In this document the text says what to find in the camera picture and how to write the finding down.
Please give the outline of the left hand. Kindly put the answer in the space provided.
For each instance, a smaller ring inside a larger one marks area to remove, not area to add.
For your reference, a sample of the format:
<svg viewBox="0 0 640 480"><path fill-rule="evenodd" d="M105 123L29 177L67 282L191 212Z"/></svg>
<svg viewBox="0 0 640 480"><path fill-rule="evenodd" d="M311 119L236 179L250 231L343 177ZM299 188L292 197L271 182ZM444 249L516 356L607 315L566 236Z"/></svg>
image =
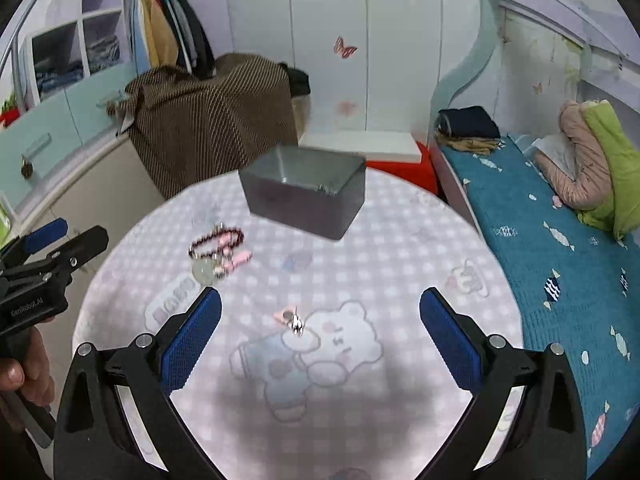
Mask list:
<svg viewBox="0 0 640 480"><path fill-rule="evenodd" d="M44 408L54 400L55 383L40 331L29 329L26 352L21 358L1 359L1 393L19 391L24 398Z"/></svg>

